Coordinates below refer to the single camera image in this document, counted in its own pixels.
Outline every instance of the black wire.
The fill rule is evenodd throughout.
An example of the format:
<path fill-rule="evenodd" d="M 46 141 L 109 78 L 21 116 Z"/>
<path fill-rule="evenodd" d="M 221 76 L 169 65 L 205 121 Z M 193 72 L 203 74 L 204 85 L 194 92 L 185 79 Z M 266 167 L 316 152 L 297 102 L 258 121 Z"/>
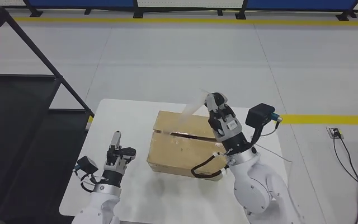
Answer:
<path fill-rule="evenodd" d="M 86 177 L 88 177 L 88 174 L 85 174 L 85 175 L 81 178 L 81 182 L 82 182 Z M 90 190 L 90 189 L 86 188 L 86 187 L 84 186 L 83 182 L 81 183 L 81 187 L 82 187 L 83 190 L 85 190 L 85 191 L 87 191 L 87 192 L 89 192 L 89 193 L 92 193 L 92 192 L 93 192 L 93 190 Z"/>
<path fill-rule="evenodd" d="M 356 170 L 355 170 L 354 167 L 353 167 L 352 160 L 351 160 L 351 155 L 350 155 L 350 153 L 349 153 L 349 151 L 348 151 L 348 148 L 347 148 L 345 142 L 343 141 L 342 137 L 341 137 L 340 135 L 339 135 L 338 137 L 339 137 L 340 140 L 342 141 L 343 146 L 345 147 L 345 149 L 346 149 L 346 151 L 347 151 L 347 153 L 348 153 L 349 163 L 350 163 L 350 165 L 351 165 L 351 167 L 352 167 L 352 169 L 353 169 L 353 172 L 354 172 L 354 174 L 356 175 L 357 180 L 358 180 L 358 175 L 357 175 Z M 355 224 L 358 224 L 358 214 L 357 214 L 357 217 L 356 217 Z"/>
<path fill-rule="evenodd" d="M 196 177 L 196 178 L 214 178 L 214 177 L 220 175 L 220 174 L 222 173 L 221 170 L 219 170 L 219 171 L 217 171 L 217 172 L 215 172 L 215 173 L 213 173 L 213 174 L 197 174 L 197 173 L 195 172 L 195 170 L 199 169 L 199 168 L 202 167 L 202 166 L 205 166 L 206 164 L 208 164 L 208 163 L 209 163 L 211 160 L 213 160 L 214 158 L 215 158 L 215 156 L 212 155 L 212 156 L 210 156 L 206 161 L 202 162 L 201 164 L 199 164 L 199 165 L 197 165 L 197 166 L 194 166 L 194 167 L 191 169 L 192 175 L 193 175 L 194 177 Z"/>
<path fill-rule="evenodd" d="M 343 169 L 345 169 L 345 171 L 346 171 L 356 182 L 358 182 L 358 179 L 355 179 L 355 178 L 351 175 L 351 173 L 348 172 L 348 170 L 347 170 L 346 167 L 342 164 L 340 158 L 338 157 L 337 150 L 336 150 L 335 137 L 333 137 L 333 148 L 335 148 L 335 153 L 336 153 L 337 159 L 338 159 L 338 161 L 340 162 L 340 164 L 341 164 L 341 166 L 343 167 Z"/>
<path fill-rule="evenodd" d="M 349 158 L 349 163 L 350 163 L 350 165 L 351 165 L 351 167 L 352 167 L 352 170 L 353 170 L 353 172 L 354 172 L 354 174 L 356 175 L 356 178 L 357 178 L 357 180 L 358 180 L 357 172 L 356 172 L 356 170 L 354 169 L 353 164 L 352 164 L 351 154 L 349 153 L 348 148 L 346 147 L 346 144 L 345 144 L 345 142 L 343 141 L 343 139 L 342 139 L 340 136 L 339 136 L 339 138 L 340 138 L 340 140 L 342 141 L 343 146 L 345 147 L 345 149 L 346 149 L 346 151 L 347 151 L 348 158 Z"/>

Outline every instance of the white tabletop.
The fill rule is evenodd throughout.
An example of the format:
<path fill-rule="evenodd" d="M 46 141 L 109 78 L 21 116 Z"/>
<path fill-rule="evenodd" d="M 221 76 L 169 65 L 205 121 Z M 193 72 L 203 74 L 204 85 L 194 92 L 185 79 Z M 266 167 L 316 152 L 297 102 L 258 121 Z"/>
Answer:
<path fill-rule="evenodd" d="M 230 171 L 220 181 L 200 180 L 185 176 L 153 172 L 147 164 L 153 126 L 160 110 L 181 112 L 185 104 L 142 102 L 126 100 L 101 101 L 89 129 L 79 157 L 87 155 L 97 164 L 97 175 L 103 172 L 106 152 L 113 133 L 122 132 L 121 145 L 137 151 L 134 161 L 121 182 L 121 201 L 114 212 L 123 221 L 145 223 L 248 223 L 243 208 L 233 193 L 234 176 Z M 244 121 L 248 109 L 232 108 L 243 125 L 249 140 L 253 129 Z M 203 106 L 196 115 L 209 116 Z M 263 133 L 271 132 L 274 124 L 265 126 Z M 276 133 L 262 137 L 258 144 L 281 155 Z M 263 163 L 270 165 L 287 180 L 284 162 L 277 156 L 257 147 Z M 90 200 L 79 179 L 72 175 L 60 205 L 60 213 L 75 216 Z"/>

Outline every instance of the cardboard box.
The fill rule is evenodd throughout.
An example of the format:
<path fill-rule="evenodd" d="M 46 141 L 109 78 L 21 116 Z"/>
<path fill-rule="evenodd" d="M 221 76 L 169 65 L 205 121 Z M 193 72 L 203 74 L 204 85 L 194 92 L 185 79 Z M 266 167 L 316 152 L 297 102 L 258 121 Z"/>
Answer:
<path fill-rule="evenodd" d="M 163 130 L 175 125 L 179 113 L 160 111 L 156 123 L 147 162 L 155 172 L 165 172 L 182 176 L 190 176 L 191 169 L 207 160 L 214 152 L 225 152 L 215 137 L 208 123 L 208 117 L 192 115 L 177 131 L 168 135 Z M 212 174 L 226 164 L 224 156 L 218 156 L 196 172 Z M 220 180 L 222 175 L 210 180 Z"/>

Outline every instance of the yellow tape line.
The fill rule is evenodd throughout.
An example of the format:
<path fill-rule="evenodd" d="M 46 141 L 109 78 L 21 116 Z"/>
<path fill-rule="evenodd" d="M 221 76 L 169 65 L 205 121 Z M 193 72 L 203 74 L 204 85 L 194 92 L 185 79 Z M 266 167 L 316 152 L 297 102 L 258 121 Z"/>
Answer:
<path fill-rule="evenodd" d="M 358 116 L 342 115 L 280 115 L 284 120 L 283 124 L 348 124 L 358 125 Z"/>
<path fill-rule="evenodd" d="M 257 24 L 303 26 L 358 26 L 358 21 L 304 21 L 304 20 L 236 20 L 222 18 L 55 18 L 15 17 L 17 22 L 76 22 L 76 23 L 197 23 L 197 24 Z"/>

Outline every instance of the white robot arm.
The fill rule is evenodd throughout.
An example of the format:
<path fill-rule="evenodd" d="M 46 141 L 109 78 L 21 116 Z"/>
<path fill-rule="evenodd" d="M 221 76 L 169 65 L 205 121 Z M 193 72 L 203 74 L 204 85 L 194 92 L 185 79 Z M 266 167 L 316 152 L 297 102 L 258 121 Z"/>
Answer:
<path fill-rule="evenodd" d="M 235 113 L 226 104 L 227 98 L 220 93 L 208 94 L 205 106 L 209 111 L 209 124 L 215 138 L 226 150 L 227 166 L 235 177 L 234 194 L 243 206 L 251 224 L 299 224 L 304 223 L 300 212 L 291 198 L 288 188 L 272 168 L 262 164 L 260 153 L 254 148 L 263 127 L 271 120 L 282 119 L 274 113 L 275 108 L 259 104 L 249 110 L 246 124 L 255 129 L 251 142 L 247 142 L 242 133 L 242 126 Z M 207 161 L 195 166 L 192 174 L 197 178 L 212 178 L 219 175 L 197 174 L 195 170 L 204 166 Z"/>
<path fill-rule="evenodd" d="M 133 148 L 122 148 L 119 144 L 121 133 L 115 132 L 109 150 L 107 151 L 107 160 L 104 165 L 102 180 L 97 182 L 94 178 L 90 180 L 95 183 L 91 192 L 91 201 L 89 205 L 77 214 L 72 224 L 119 224 L 119 218 L 113 213 L 114 206 L 120 200 L 120 183 L 127 168 L 127 164 L 135 159 L 136 151 Z M 97 168 L 86 158 L 78 160 L 75 169 L 86 172 L 85 176 L 93 174 Z"/>

